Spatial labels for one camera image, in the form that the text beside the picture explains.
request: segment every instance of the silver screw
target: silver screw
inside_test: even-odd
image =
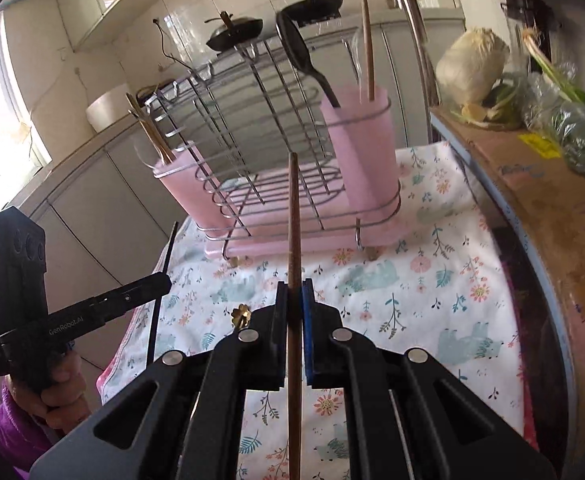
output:
[[[163,354],[161,361],[164,365],[175,366],[184,360],[184,355],[176,350],[171,350]]]
[[[243,343],[252,343],[259,339],[259,333],[252,328],[245,328],[239,332],[239,340]]]
[[[349,341],[352,339],[352,332],[350,332],[347,328],[337,328],[333,332],[333,338],[337,341]]]
[[[428,352],[420,348],[413,348],[408,352],[408,359],[413,363],[425,363],[428,361]]]

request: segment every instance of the person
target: person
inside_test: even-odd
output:
[[[25,479],[32,464],[52,447],[34,416],[49,428],[67,434],[90,415],[79,354],[68,352],[51,369],[50,378],[56,384],[40,396],[10,376],[2,384],[0,453]]]

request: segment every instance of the black spoon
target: black spoon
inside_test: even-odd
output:
[[[323,93],[330,101],[333,108],[341,108],[339,100],[336,98],[328,79],[312,66],[310,52],[307,49],[306,42],[303,41],[301,33],[290,17],[284,12],[277,12],[277,34],[282,40],[282,46],[286,56],[294,68],[314,78],[323,90]]]

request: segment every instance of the blue gripper pad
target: blue gripper pad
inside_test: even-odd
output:
[[[311,308],[315,303],[315,290],[308,278],[301,286],[301,313],[303,314],[303,360],[306,367],[306,383],[312,386],[314,370],[312,366],[312,322]]]

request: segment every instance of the black triangular cutout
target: black triangular cutout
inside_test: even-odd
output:
[[[494,433],[495,428],[448,381],[437,380],[434,389],[462,446]]]
[[[130,448],[156,391],[157,383],[141,385],[95,426],[95,436],[119,449]]]

